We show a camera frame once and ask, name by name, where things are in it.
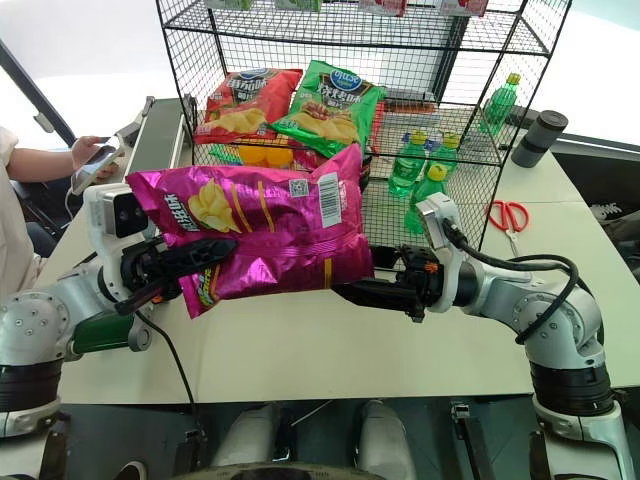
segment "green chip bag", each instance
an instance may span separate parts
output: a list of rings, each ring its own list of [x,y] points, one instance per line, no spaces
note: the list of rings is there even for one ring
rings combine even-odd
[[[364,152],[381,87],[355,73],[312,60],[289,114],[271,125],[278,132],[333,157],[353,142]]]

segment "orange chip bag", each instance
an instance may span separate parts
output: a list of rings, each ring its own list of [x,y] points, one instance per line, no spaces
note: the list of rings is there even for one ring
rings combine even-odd
[[[230,73],[207,99],[196,143],[229,143],[237,138],[276,138],[267,125],[289,111],[302,70],[261,68]]]

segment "red scissors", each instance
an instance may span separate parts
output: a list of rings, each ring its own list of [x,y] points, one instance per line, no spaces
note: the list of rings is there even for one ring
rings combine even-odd
[[[500,217],[498,220],[494,217],[494,211],[499,209]],[[494,200],[489,208],[487,208],[489,221],[497,228],[502,230],[511,243],[511,251],[516,257],[520,256],[518,251],[518,233],[523,231],[529,225],[529,212],[524,205],[518,202],[507,202],[504,200]]]

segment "white shirt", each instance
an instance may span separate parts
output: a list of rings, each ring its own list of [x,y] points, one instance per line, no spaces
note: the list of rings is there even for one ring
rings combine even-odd
[[[0,303],[19,290],[31,288],[42,268],[7,174],[17,143],[18,137],[0,126]]]

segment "wire mesh basket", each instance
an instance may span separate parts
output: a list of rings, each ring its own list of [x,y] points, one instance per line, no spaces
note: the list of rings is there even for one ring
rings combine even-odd
[[[191,132],[203,119],[207,97],[229,72],[304,69],[312,59],[352,70],[391,93],[410,91],[432,99],[437,115],[386,115],[376,145],[369,146],[374,154],[363,192],[365,231],[374,245],[426,242],[404,228],[408,198],[393,197],[387,188],[403,137],[424,127],[429,135],[454,132],[462,138],[448,193],[460,209],[469,243],[480,248],[486,206],[495,195],[571,0],[493,0],[483,17],[442,16],[438,1],[410,1],[402,17],[372,15],[354,0],[324,0],[319,13],[279,10],[273,0],[254,0],[248,11],[211,10],[203,0],[156,4]],[[481,133],[484,107],[510,73],[520,75],[520,108],[511,111],[499,131]],[[235,155],[234,149],[242,144],[247,142],[219,148]],[[209,153],[211,148],[196,145],[193,163],[220,163],[219,156]]]

